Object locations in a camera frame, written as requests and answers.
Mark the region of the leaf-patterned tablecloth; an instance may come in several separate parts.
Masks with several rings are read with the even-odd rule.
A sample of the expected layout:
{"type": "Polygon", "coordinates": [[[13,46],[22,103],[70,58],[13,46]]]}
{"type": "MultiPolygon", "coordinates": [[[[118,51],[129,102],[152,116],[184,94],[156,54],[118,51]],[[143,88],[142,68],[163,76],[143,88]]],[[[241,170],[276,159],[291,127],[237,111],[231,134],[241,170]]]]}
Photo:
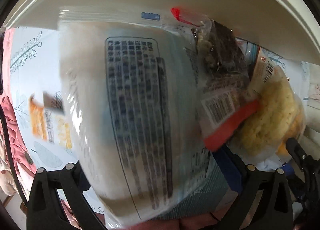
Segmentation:
{"type": "MultiPolygon", "coordinates": [[[[43,93],[55,95],[61,92],[59,76],[59,32],[52,29],[18,27],[14,28],[13,44],[10,58],[10,94],[17,124],[36,168],[44,167],[47,171],[63,169],[68,163],[76,163],[78,157],[72,146],[66,150],[57,144],[50,144],[35,137],[31,132],[29,98],[31,95],[43,103],[43,93]]],[[[287,60],[279,55],[263,49],[263,52],[281,66],[287,75],[290,86],[300,97],[303,97],[303,87],[306,86],[302,62],[287,60]]],[[[178,219],[184,216],[200,215],[212,212],[227,193],[227,182],[211,157],[208,178],[187,197],[173,212],[168,212],[164,218],[178,219]]]]}

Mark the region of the red-edged clear dark snack packet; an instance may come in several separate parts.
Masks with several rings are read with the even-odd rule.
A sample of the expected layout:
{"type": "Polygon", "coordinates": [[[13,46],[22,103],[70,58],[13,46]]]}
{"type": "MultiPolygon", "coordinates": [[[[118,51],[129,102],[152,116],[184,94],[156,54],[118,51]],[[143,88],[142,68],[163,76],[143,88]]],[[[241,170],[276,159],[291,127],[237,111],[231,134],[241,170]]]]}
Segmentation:
{"type": "Polygon", "coordinates": [[[217,151],[259,107],[249,92],[249,67],[234,33],[208,16],[178,7],[170,10],[194,71],[197,113],[204,145],[217,151]]]}

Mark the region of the light blue snack bag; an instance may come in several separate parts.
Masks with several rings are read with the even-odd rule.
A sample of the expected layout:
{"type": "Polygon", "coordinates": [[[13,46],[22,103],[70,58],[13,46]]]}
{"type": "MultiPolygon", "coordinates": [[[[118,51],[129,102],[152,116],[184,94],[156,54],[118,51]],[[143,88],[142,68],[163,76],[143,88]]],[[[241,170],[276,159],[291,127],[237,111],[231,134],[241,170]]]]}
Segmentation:
{"type": "Polygon", "coordinates": [[[89,7],[62,9],[58,27],[64,111],[106,226],[182,215],[210,172],[191,32],[89,7]]]}

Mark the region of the pink garment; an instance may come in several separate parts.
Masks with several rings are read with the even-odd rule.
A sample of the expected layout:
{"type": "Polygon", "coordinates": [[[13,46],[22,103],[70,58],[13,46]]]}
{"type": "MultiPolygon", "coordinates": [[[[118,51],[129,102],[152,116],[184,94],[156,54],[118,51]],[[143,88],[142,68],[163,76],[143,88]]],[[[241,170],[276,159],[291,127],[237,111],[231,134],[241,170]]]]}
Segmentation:
{"type": "Polygon", "coordinates": [[[18,175],[26,174],[33,178],[36,173],[36,166],[31,164],[30,159],[27,158],[29,152],[24,144],[17,124],[10,94],[10,58],[14,31],[15,30],[11,28],[4,32],[2,63],[3,93],[1,94],[1,105],[7,122],[12,159],[16,173],[18,175]]]}

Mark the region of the floral white curtain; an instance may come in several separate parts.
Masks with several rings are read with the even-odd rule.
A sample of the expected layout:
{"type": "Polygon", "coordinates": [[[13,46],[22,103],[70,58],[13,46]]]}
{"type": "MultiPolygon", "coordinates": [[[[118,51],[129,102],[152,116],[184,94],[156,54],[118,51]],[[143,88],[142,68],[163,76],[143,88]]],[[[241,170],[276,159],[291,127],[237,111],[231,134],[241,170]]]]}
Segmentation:
{"type": "Polygon", "coordinates": [[[319,65],[302,62],[306,86],[303,103],[306,115],[304,140],[319,152],[319,65]]]}

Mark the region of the orange white oat bar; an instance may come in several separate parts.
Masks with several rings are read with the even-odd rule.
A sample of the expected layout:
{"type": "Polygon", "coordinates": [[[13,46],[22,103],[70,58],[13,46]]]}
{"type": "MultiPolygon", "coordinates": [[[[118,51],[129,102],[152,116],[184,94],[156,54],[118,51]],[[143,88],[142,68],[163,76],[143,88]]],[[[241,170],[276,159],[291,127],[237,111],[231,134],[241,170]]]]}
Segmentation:
{"type": "Polygon", "coordinates": [[[61,92],[55,95],[44,92],[43,103],[31,95],[29,114],[31,132],[35,137],[66,150],[72,149],[71,129],[63,110],[61,92]]]}

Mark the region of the white red-striped snack packet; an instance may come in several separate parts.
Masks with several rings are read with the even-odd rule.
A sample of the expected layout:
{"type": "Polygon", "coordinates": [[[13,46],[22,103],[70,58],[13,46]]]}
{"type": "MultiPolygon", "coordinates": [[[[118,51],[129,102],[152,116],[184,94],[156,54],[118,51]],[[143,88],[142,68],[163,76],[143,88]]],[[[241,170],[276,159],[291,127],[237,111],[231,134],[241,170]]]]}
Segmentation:
{"type": "Polygon", "coordinates": [[[266,83],[273,76],[274,62],[260,48],[256,59],[250,88],[257,93],[261,93],[266,83]]]}

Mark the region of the white plastic organizer tray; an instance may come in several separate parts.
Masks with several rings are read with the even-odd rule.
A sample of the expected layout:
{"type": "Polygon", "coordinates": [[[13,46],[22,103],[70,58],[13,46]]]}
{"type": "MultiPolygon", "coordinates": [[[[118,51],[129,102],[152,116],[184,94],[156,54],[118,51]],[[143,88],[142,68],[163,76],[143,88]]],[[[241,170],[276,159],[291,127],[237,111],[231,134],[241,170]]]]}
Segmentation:
{"type": "Polygon", "coordinates": [[[54,29],[63,6],[134,8],[141,12],[180,7],[207,14],[237,36],[284,58],[319,64],[319,24],[303,0],[9,0],[1,25],[54,29]]]}

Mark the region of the clear bag rice crackers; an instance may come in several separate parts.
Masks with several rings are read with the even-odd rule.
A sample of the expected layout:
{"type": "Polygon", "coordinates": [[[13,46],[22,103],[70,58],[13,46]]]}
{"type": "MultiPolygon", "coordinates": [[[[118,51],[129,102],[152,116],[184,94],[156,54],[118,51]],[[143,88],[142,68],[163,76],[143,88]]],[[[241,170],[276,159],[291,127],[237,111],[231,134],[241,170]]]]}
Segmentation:
{"type": "Polygon", "coordinates": [[[289,156],[286,141],[299,139],[305,127],[300,98],[293,92],[283,70],[276,66],[274,75],[260,93],[259,110],[246,119],[229,147],[242,158],[264,160],[276,154],[289,156]]]}

